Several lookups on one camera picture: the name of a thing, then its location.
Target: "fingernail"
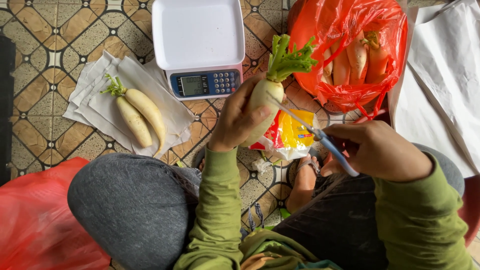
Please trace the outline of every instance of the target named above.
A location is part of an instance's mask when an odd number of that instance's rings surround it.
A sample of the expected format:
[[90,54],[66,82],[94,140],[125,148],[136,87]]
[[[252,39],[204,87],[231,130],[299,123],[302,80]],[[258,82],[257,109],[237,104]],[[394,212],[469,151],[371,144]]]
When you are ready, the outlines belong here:
[[268,116],[270,115],[272,111],[270,110],[269,107],[267,106],[263,106],[261,109],[260,109],[260,113],[262,114],[262,117],[265,117],[265,116]]
[[322,176],[323,177],[327,177],[329,175],[333,174],[333,172],[331,170],[325,170],[325,171],[322,171]]

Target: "foot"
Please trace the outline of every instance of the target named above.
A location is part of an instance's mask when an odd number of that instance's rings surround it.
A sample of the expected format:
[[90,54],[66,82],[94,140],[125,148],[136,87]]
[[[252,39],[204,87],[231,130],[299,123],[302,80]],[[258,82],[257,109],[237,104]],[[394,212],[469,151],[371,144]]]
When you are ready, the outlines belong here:
[[198,165],[198,169],[203,172],[204,170],[204,167],[205,167],[205,159],[202,160],[202,163],[200,163],[200,165]]
[[[310,159],[315,162],[318,168],[320,168],[320,163],[317,161],[317,158],[311,157],[310,154],[301,158],[298,165]],[[315,188],[316,179],[317,171],[311,164],[304,165],[300,168],[295,177],[295,183],[292,192],[290,193],[290,197],[288,197],[285,203],[287,210],[291,214],[312,200],[312,193]]]

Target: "digital scale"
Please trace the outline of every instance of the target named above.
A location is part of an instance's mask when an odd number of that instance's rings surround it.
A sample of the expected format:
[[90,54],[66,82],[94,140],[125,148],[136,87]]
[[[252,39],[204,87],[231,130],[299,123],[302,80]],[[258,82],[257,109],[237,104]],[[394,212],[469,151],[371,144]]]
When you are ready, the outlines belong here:
[[238,0],[156,0],[157,65],[179,100],[223,98],[243,81],[243,17]]

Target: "red stool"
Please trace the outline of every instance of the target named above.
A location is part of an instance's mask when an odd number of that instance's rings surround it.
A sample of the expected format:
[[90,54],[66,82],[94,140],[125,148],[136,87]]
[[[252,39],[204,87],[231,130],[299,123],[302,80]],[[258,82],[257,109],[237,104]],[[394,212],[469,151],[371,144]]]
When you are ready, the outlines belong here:
[[[375,120],[382,120],[389,125],[390,115],[388,109],[378,110]],[[367,121],[366,116],[358,118],[354,123],[362,123]],[[332,160],[332,154],[329,152],[327,157],[324,160],[324,164],[327,164]],[[480,229],[480,175],[475,175],[472,177],[465,178],[465,192],[463,193],[463,206],[458,210],[458,215],[465,223],[468,225],[468,231],[464,235],[465,246],[469,246],[472,243],[473,239],[477,235],[477,232]]]

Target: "plastic bag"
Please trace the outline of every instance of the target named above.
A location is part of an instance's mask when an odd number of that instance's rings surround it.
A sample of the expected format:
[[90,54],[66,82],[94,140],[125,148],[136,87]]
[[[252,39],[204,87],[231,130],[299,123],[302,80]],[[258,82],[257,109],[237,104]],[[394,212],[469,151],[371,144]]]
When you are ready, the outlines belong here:
[[105,270],[110,257],[70,212],[74,158],[0,187],[0,270]]
[[[314,113],[305,110],[291,111],[313,127],[318,126]],[[294,160],[307,156],[312,144],[313,135],[297,120],[279,110],[265,134],[258,142],[249,146],[249,149],[271,152],[281,160]]]
[[[317,96],[322,104],[330,100],[344,113],[359,108],[379,96],[373,116],[377,114],[385,94],[402,73],[407,45],[407,16],[395,0],[299,0],[289,14],[293,43],[301,48],[315,36],[312,58],[318,60],[310,73],[294,73],[300,86]],[[321,81],[323,67],[330,63],[358,35],[360,30],[379,31],[382,49],[388,52],[387,77],[379,84],[331,86]],[[338,39],[340,48],[324,61],[323,53]]]

